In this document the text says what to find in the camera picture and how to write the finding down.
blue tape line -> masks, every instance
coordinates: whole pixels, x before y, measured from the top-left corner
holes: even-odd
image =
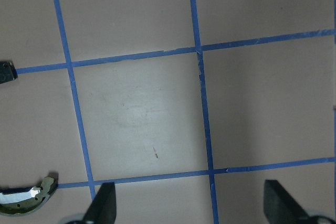
[[[213,164],[213,157],[212,157],[211,133],[210,133],[209,113],[208,113],[208,104],[207,104],[207,96],[206,96],[203,52],[202,52],[202,46],[201,46],[201,36],[200,36],[200,31],[199,31],[200,29],[198,25],[196,0],[190,0],[190,6],[191,6],[191,14],[192,14],[192,22],[193,22],[195,48],[197,52],[198,68],[199,68],[199,75],[200,75],[201,99],[202,99],[203,122],[204,122],[205,145],[206,145],[206,152],[207,152],[208,170],[212,171],[214,169],[214,164]],[[219,218],[218,218],[218,206],[217,206],[216,185],[215,185],[214,175],[209,175],[209,183],[210,183],[210,194],[211,194],[214,224],[218,224]]]
[[[212,209],[212,214],[213,214],[213,217],[214,217],[214,223],[219,223],[215,175],[213,175],[213,174],[209,175],[209,181],[210,181],[211,203],[212,203],[212,206],[215,206]]]
[[[88,182],[58,184],[58,189],[89,186]]]
[[[59,64],[36,66],[36,67],[18,68],[16,69],[16,72],[17,74],[22,74],[22,73],[34,73],[49,70],[65,69],[65,68],[67,68],[66,63],[59,63]]]
[[[231,48],[231,47],[242,47],[242,46],[250,46],[250,45],[257,45],[257,44],[264,44],[264,43],[271,43],[271,42],[279,42],[279,41],[284,41],[284,40],[313,38],[313,37],[322,37],[322,36],[331,36],[331,35],[336,35],[336,29],[309,31],[305,33],[285,34],[285,35],[279,35],[279,36],[273,36],[273,37],[225,42],[225,43],[219,43],[219,44],[213,44],[213,45],[205,45],[205,46],[202,46],[201,49],[202,51],[210,51],[210,50],[218,50],[218,49],[225,49],[225,48]],[[190,52],[196,52],[196,48],[186,47],[186,48],[179,48],[179,49],[170,50],[170,51],[144,52],[140,54],[112,56],[112,57],[91,59],[91,60],[72,61],[71,63],[73,67],[82,67],[82,66],[90,66],[90,65],[103,64],[103,63],[119,62],[123,60],[139,60],[139,59],[155,58],[155,57],[161,57],[161,56],[187,54]],[[16,69],[16,71],[18,74],[24,74],[24,73],[34,73],[34,72],[42,72],[42,71],[65,69],[65,68],[67,68],[66,63],[59,63],[59,64],[53,64],[53,65],[18,68]]]
[[[271,42],[280,42],[280,41],[285,41],[285,40],[304,39],[304,38],[322,37],[322,36],[330,36],[330,35],[336,35],[336,30],[328,29],[328,30],[308,31],[304,33],[285,34],[285,35],[264,37],[264,38],[258,38],[258,39],[247,39],[247,40],[239,40],[239,41],[232,41],[232,42],[224,42],[224,43],[202,46],[202,50],[210,51],[210,50],[217,50],[217,49],[224,49],[224,48],[243,47],[243,46],[258,45],[258,44],[265,44],[265,43],[271,43]]]
[[[315,159],[307,159],[307,160],[268,164],[268,165],[232,167],[232,168],[215,169],[215,170],[196,170],[193,172],[182,172],[182,173],[159,174],[159,175],[131,177],[131,178],[96,180],[94,181],[93,184],[95,186],[101,185],[103,183],[109,183],[109,182],[115,182],[116,184],[123,184],[123,183],[132,183],[132,182],[143,182],[143,181],[151,181],[151,180],[170,179],[170,178],[185,178],[185,177],[195,177],[195,176],[204,176],[204,175],[209,175],[211,178],[214,178],[213,175],[215,174],[254,172],[258,170],[269,170],[269,169],[279,169],[279,168],[295,167],[295,166],[302,166],[302,165],[332,163],[335,161],[336,161],[335,157],[325,157],[325,158],[315,158]],[[88,182],[65,183],[65,184],[59,184],[58,188],[71,188],[71,187],[82,187],[82,186],[89,186],[89,183]]]
[[[94,189],[95,187],[93,184],[93,175],[92,175],[92,170],[91,170],[91,165],[90,165],[89,152],[88,152],[86,136],[84,132],[82,115],[80,112],[80,105],[79,105],[79,100],[78,100],[78,92],[77,92],[77,87],[76,87],[75,74],[74,74],[74,69],[72,67],[68,40],[67,40],[67,35],[66,35],[65,27],[64,27],[62,11],[61,11],[59,0],[54,0],[54,5],[55,5],[55,11],[56,11],[56,16],[57,16],[63,51],[64,51],[68,73],[69,73],[69,78],[70,78],[73,104],[75,106],[75,113],[76,113],[76,118],[77,118],[78,129],[79,129],[80,141],[82,145],[82,151],[84,155],[84,162],[85,162],[85,167],[86,167],[86,172],[87,172],[87,177],[88,177],[88,184],[90,187],[91,198],[94,199],[96,196],[96,192],[95,192],[95,189]]]
[[[114,182],[116,184],[123,183],[132,183],[132,182],[142,182],[142,181],[151,181],[151,180],[162,180],[169,178],[185,178],[185,177],[195,177],[208,175],[208,170],[198,170],[195,172],[183,172],[183,173],[171,173],[171,174],[160,174],[160,175],[151,175],[151,176],[142,176],[142,177],[132,177],[132,178],[117,178],[117,179],[107,179],[107,180],[98,180],[94,184],[101,185],[103,183]]]
[[[198,14],[197,14],[197,3],[196,0],[190,0],[190,7],[191,7],[191,17],[193,22],[193,30],[194,30],[194,41],[196,51],[200,54],[201,49],[201,37],[200,37],[200,29],[198,26]]]
[[[113,56],[113,57],[106,57],[106,58],[99,58],[99,59],[92,59],[92,60],[73,61],[72,66],[82,67],[82,66],[89,66],[89,65],[96,65],[96,64],[119,62],[122,60],[140,60],[140,59],[148,59],[148,58],[155,58],[155,57],[161,57],[161,56],[187,54],[190,52],[195,52],[195,48],[187,47],[187,48],[179,48],[179,49],[175,49],[171,51],[143,52],[139,54]]]
[[[335,157],[324,157],[324,158],[315,158],[315,159],[307,159],[307,160],[268,164],[268,165],[229,167],[229,168],[223,168],[223,169],[215,169],[214,174],[255,172],[258,170],[270,170],[270,169],[279,169],[279,168],[294,167],[294,166],[301,166],[301,165],[332,163],[335,161],[336,161]]]

